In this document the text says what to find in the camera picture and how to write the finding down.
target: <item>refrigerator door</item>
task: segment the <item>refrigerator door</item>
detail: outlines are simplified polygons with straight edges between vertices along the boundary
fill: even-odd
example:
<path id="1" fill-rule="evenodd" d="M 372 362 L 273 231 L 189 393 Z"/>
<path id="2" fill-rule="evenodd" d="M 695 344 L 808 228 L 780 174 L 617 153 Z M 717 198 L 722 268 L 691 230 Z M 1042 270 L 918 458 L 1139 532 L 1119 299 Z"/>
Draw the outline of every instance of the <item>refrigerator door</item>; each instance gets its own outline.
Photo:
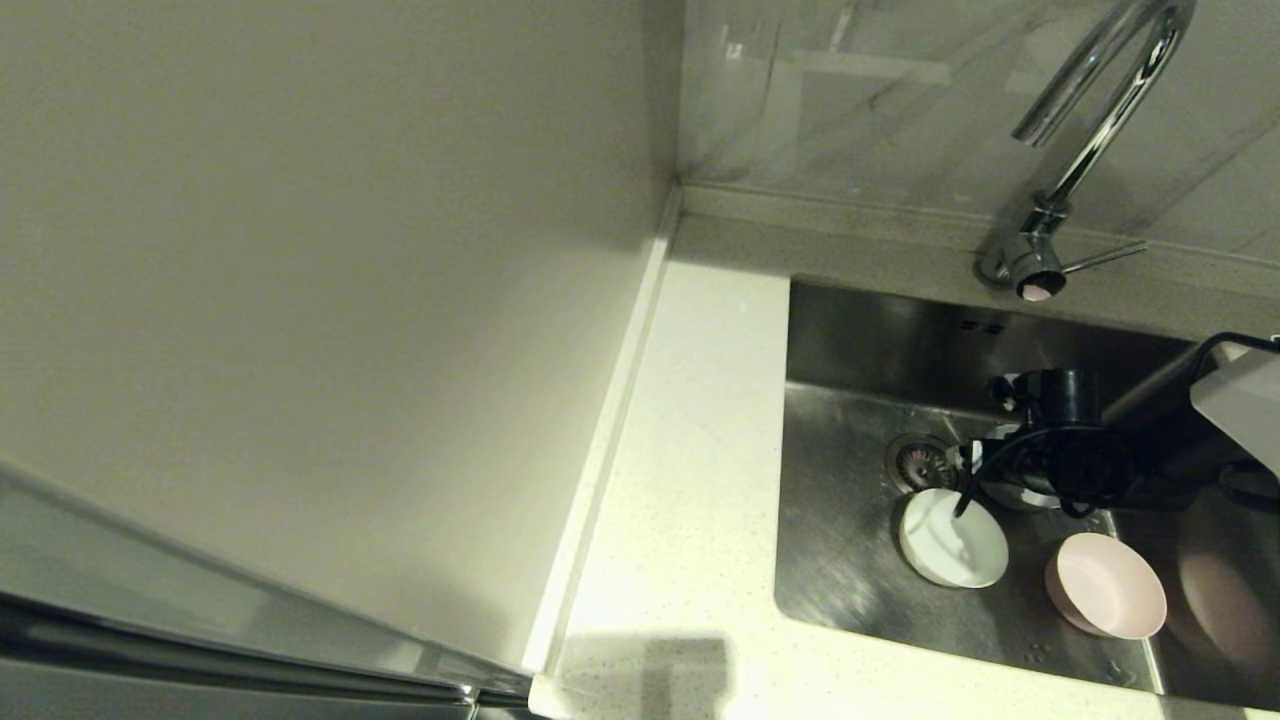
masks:
<path id="1" fill-rule="evenodd" d="M 4 465 L 0 597 L 138 635 L 508 703 L 527 697 L 531 683 L 518 671 L 180 547 Z"/>
<path id="2" fill-rule="evenodd" d="M 0 717 L 9 720 L 466 720 L 470 712 L 466 705 L 188 684 L 0 659 Z"/>

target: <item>faucet handle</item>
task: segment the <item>faucet handle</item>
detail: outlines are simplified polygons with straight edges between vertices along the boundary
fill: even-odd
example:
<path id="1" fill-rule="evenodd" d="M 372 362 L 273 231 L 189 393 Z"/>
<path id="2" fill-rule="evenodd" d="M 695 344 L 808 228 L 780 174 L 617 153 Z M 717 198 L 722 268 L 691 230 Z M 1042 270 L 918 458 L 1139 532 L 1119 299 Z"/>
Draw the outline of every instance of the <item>faucet handle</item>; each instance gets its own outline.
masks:
<path id="1" fill-rule="evenodd" d="M 1070 265 L 1062 268 L 1062 274 L 1071 274 L 1079 270 L 1088 270 L 1103 263 L 1110 263 L 1112 260 L 1119 260 L 1121 258 L 1128 258 L 1130 255 L 1137 255 L 1147 250 L 1147 241 L 1139 240 L 1129 245 L 1123 245 L 1115 250 L 1107 250 L 1106 252 L 1098 252 L 1097 255 L 1089 255 L 1088 258 L 1082 258 Z"/>

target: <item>white wall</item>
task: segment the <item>white wall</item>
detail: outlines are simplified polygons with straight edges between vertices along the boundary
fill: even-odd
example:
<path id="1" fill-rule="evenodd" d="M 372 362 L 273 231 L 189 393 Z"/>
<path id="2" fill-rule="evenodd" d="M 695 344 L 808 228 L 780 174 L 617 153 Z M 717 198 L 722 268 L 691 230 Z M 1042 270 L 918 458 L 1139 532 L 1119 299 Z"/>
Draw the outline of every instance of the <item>white wall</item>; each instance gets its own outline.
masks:
<path id="1" fill-rule="evenodd" d="M 5 3 L 0 456 L 518 662 L 672 177 L 666 5 Z"/>
<path id="2" fill-rule="evenodd" d="M 1043 150 L 1010 137 L 1116 0 L 690 0 L 692 179 L 1021 224 L 1139 44 Z M 1280 3 L 1199 3 L 1068 228 L 1280 263 Z"/>

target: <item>stainless steel refrigerator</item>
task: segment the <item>stainless steel refrigerator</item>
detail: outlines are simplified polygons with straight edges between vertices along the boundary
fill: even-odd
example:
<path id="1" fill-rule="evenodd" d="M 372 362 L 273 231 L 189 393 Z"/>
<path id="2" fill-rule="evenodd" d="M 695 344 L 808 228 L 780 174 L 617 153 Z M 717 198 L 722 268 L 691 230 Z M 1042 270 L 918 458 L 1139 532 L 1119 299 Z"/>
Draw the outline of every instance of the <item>stainless steel refrigerator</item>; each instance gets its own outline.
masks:
<path id="1" fill-rule="evenodd" d="M 0 719 L 531 719 L 530 678 L 0 468 Z"/>

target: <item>pink bowl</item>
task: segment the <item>pink bowl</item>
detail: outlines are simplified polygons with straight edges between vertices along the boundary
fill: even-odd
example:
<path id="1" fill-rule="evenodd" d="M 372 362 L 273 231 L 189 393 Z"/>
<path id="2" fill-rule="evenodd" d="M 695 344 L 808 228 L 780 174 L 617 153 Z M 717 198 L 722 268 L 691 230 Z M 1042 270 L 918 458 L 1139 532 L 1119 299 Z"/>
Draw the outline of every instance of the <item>pink bowl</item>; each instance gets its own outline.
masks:
<path id="1" fill-rule="evenodd" d="M 1165 587 L 1156 571 L 1110 536 L 1066 538 L 1044 569 L 1044 585 L 1062 616 L 1094 635 L 1135 641 L 1165 624 Z"/>

